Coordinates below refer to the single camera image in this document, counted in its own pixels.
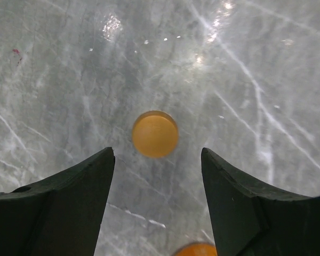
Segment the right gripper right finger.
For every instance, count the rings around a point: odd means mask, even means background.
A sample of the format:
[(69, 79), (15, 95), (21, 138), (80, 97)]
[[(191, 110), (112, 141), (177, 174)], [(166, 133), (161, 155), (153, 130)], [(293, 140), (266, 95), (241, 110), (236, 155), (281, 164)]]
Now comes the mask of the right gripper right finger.
[(201, 164), (218, 255), (320, 255), (320, 196), (269, 185), (208, 148)]

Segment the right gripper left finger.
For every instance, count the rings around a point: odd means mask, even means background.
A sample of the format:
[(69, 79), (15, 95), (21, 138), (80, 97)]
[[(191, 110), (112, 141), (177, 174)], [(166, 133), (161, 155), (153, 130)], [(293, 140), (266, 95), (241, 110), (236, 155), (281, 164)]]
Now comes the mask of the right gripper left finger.
[(0, 255), (94, 255), (114, 165), (107, 147), (48, 178), (0, 192)]

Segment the orange bottle cap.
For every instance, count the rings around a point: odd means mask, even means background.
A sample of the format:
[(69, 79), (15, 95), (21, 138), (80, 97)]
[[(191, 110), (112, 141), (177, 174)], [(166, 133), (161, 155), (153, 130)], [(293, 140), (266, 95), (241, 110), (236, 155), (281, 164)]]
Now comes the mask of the orange bottle cap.
[(152, 110), (135, 120), (131, 137), (139, 153), (151, 158), (161, 158), (174, 151), (179, 140), (179, 130), (169, 114)]

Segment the orange juice bottle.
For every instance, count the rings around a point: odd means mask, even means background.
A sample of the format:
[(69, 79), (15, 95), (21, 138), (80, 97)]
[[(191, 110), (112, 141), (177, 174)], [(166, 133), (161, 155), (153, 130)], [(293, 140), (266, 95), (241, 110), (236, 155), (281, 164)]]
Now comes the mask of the orange juice bottle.
[(209, 243), (190, 243), (179, 248), (173, 256), (217, 256), (216, 247)]

